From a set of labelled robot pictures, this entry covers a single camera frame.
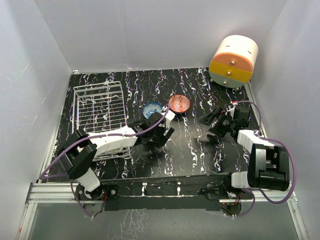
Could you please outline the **blue patterned bowl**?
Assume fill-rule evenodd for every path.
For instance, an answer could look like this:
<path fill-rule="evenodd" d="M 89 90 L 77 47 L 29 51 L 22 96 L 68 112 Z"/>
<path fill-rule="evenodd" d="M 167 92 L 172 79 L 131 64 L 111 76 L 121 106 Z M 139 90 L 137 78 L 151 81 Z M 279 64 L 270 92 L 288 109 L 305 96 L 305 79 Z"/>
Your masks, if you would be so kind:
<path fill-rule="evenodd" d="M 158 102 L 149 102 L 147 103 L 143 109 L 143 116 L 148 119 L 153 113 L 162 113 L 163 106 Z"/>

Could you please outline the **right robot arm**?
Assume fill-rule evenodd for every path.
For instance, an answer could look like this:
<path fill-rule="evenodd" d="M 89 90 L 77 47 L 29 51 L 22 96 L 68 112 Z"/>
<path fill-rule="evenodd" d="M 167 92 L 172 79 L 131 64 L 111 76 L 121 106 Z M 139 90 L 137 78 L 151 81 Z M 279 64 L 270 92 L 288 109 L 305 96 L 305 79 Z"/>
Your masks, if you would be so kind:
<path fill-rule="evenodd" d="M 224 138 L 227 133 L 249 153 L 246 171 L 230 173 L 223 185 L 223 194 L 233 199 L 242 189 L 266 189 L 286 191 L 290 184 L 289 154 L 284 146 L 264 140 L 249 129 L 251 111 L 249 108 L 234 106 L 223 110 L 216 106 L 200 123 L 209 126 L 208 138 Z"/>

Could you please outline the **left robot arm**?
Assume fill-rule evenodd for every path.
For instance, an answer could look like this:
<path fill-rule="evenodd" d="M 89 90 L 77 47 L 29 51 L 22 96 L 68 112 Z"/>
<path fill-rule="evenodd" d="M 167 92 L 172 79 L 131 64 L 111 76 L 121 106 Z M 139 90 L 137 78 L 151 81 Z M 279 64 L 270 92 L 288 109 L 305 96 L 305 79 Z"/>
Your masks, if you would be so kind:
<path fill-rule="evenodd" d="M 169 110 L 152 113 L 147 119 L 111 131 L 86 133 L 77 130 L 60 148 L 56 159 L 67 177 L 82 186 L 89 199 L 97 200 L 103 195 L 104 187 L 91 169 L 92 162 L 98 157 L 138 145 L 153 143 L 156 148 L 163 147 L 175 131 L 170 126 L 175 116 Z"/>

